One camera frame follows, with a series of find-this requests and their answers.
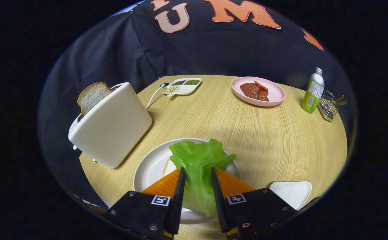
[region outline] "green bottle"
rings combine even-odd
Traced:
[[[307,91],[305,92],[305,96],[302,99],[301,107],[309,114],[312,114],[316,109],[317,104],[319,103],[319,99],[322,97],[323,91],[325,89],[325,81],[322,75],[323,70],[321,70],[319,67],[316,67],[316,72],[311,75]]]

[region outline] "toaster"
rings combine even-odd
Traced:
[[[72,122],[68,138],[95,162],[113,169],[152,124],[152,118],[129,82],[115,85],[112,93],[85,116]]]

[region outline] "red garnish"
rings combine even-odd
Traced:
[[[267,87],[265,87],[264,85],[260,84],[259,82],[255,81],[255,83],[256,83],[257,85],[259,85],[261,88],[263,88],[263,89],[265,89],[265,90],[268,90]]]

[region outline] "round table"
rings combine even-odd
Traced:
[[[236,76],[165,76],[138,94],[146,106],[160,84],[180,78],[202,78],[186,96],[152,100],[148,112],[153,122],[148,131],[115,169],[95,163],[82,153],[84,173],[93,189],[110,207],[127,191],[141,159],[156,146],[177,138],[216,139],[241,169],[242,180],[258,189],[274,181],[309,181],[310,200],[325,193],[336,180],[347,158],[347,138],[339,115],[328,122],[318,109],[304,112],[300,103],[305,90],[278,84],[284,101],[260,107],[239,99],[231,83]],[[200,225],[181,225],[175,239],[224,239],[217,220]]]

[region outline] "bread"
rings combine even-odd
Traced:
[[[167,174],[173,172],[174,170],[176,170],[176,166],[170,160],[170,158],[168,158],[167,163],[166,163],[166,167],[164,167],[164,170],[163,170],[163,177],[166,176]]]
[[[78,106],[84,116],[112,90],[104,82],[96,82],[84,89],[78,96]]]

